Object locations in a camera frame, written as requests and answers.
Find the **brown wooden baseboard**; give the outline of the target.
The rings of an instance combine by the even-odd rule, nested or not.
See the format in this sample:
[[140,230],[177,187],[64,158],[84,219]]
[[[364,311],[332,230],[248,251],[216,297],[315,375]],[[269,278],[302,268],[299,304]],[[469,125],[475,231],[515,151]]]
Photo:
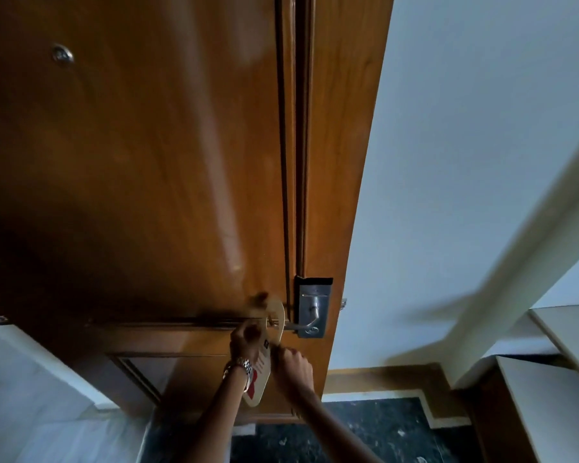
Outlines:
[[472,425],[438,364],[329,370],[322,400],[336,403],[405,398],[419,400],[432,429]]

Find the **white marble stair step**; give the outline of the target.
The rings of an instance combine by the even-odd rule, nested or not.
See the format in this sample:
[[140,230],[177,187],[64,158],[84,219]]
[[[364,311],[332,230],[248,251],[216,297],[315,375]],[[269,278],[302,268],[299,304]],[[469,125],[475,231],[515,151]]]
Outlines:
[[579,371],[579,305],[531,309],[530,316]]
[[538,463],[579,463],[579,373],[497,357]]

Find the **silver door peephole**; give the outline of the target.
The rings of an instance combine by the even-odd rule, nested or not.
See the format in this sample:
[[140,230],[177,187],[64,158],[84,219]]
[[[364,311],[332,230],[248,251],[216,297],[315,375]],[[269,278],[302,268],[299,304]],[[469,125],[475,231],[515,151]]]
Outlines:
[[70,51],[68,47],[63,46],[61,44],[52,45],[51,57],[56,64],[62,67],[70,66],[75,62],[74,54]]

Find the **person's left forearm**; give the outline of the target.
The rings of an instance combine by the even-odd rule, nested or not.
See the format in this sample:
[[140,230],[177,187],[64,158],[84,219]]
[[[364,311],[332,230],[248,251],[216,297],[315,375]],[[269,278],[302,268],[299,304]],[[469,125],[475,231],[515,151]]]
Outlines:
[[197,421],[183,463],[225,463],[234,421],[242,401],[246,373],[233,368]]

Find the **silver door lock plate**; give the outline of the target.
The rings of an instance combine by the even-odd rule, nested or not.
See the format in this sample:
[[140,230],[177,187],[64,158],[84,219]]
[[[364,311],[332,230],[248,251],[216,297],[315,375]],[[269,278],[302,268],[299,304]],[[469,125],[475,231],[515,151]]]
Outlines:
[[[308,305],[309,307],[319,307],[327,305],[330,307],[332,296],[332,278],[310,277],[304,278],[296,276],[294,279],[294,307],[293,307],[293,322],[297,317],[297,310],[300,305]],[[322,339],[322,338],[304,338],[304,340]]]

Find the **person's right hand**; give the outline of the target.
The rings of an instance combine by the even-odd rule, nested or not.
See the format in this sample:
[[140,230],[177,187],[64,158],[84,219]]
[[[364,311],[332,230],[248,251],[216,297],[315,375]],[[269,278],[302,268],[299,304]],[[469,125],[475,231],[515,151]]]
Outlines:
[[271,372],[277,388],[295,410],[300,410],[301,405],[316,396],[313,368],[302,354],[299,365],[272,367]]

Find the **beige door hanger sign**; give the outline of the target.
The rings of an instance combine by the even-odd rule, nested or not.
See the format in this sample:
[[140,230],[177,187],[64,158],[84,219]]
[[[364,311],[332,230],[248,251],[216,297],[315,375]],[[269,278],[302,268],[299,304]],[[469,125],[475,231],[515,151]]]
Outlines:
[[249,407],[257,407],[263,397],[271,373],[272,349],[280,345],[285,328],[285,308],[283,303],[269,297],[262,315],[257,319],[261,331],[258,341],[258,358],[253,366],[253,378],[243,399]]

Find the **brown wooden door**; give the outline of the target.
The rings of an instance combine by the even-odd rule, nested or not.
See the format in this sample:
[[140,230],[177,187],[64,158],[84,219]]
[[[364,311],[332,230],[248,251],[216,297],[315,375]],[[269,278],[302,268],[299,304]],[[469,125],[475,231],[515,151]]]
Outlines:
[[279,14],[0,0],[0,314],[128,413],[195,419],[286,295]]

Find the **person's left hand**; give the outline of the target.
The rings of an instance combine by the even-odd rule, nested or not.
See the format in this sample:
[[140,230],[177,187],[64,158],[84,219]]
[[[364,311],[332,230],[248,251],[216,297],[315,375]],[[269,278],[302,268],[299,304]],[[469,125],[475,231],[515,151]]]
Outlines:
[[233,360],[246,359],[255,364],[259,357],[260,343],[265,330],[260,319],[248,319],[231,334],[230,355]]

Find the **silver wristwatch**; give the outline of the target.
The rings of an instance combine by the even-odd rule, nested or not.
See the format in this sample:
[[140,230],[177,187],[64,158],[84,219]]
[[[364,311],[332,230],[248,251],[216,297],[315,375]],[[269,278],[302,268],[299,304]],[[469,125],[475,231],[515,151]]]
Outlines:
[[229,375],[230,371],[233,368],[239,368],[241,370],[243,370],[246,373],[246,384],[244,386],[243,389],[243,393],[247,393],[248,390],[250,389],[254,378],[255,378],[255,369],[253,367],[253,365],[251,364],[251,362],[246,359],[246,358],[236,358],[236,359],[231,359],[224,368],[224,374],[222,377],[222,380],[224,381],[225,378]]

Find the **person's right forearm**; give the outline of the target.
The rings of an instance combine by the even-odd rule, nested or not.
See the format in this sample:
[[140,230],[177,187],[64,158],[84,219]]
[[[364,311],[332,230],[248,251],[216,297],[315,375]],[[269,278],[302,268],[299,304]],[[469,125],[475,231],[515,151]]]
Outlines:
[[325,408],[315,392],[299,386],[292,400],[293,409],[314,433],[332,463],[384,463]]

